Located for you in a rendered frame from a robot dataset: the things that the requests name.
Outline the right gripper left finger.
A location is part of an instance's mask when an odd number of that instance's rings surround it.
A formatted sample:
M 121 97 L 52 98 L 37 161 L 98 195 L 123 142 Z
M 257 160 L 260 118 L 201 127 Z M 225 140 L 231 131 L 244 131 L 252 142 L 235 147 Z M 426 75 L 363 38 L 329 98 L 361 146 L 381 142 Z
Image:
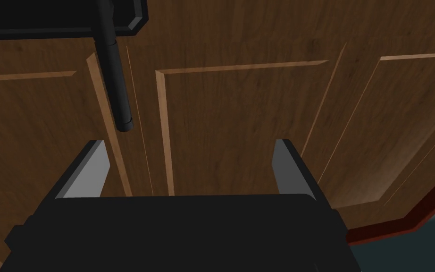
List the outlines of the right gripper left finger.
M 63 178 L 55 198 L 100 197 L 110 169 L 103 140 L 91 140 L 76 158 L 76 166 Z

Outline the brown wooden cupboard door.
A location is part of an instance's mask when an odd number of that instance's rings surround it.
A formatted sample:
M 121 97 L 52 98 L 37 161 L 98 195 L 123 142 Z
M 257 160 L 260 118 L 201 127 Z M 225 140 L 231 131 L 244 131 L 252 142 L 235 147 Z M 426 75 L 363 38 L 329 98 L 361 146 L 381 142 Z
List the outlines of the brown wooden cupboard door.
M 346 43 L 126 45 L 155 196 L 273 194 L 278 138 L 311 150 Z
M 354 38 L 331 66 L 301 155 L 347 228 L 402 218 L 435 186 L 435 37 Z
M 150 195 L 129 47 L 118 38 L 134 129 L 116 130 L 93 39 L 0 41 L 0 266 L 22 224 L 89 140 L 104 140 L 104 196 Z

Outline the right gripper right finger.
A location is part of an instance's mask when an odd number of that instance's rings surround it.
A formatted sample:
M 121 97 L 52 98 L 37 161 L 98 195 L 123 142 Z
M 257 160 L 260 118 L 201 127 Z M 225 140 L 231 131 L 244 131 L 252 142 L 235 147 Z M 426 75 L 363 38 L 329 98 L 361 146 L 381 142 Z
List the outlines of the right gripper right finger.
M 315 180 L 291 140 L 276 140 L 272 169 L 280 194 L 304 194 L 317 199 Z

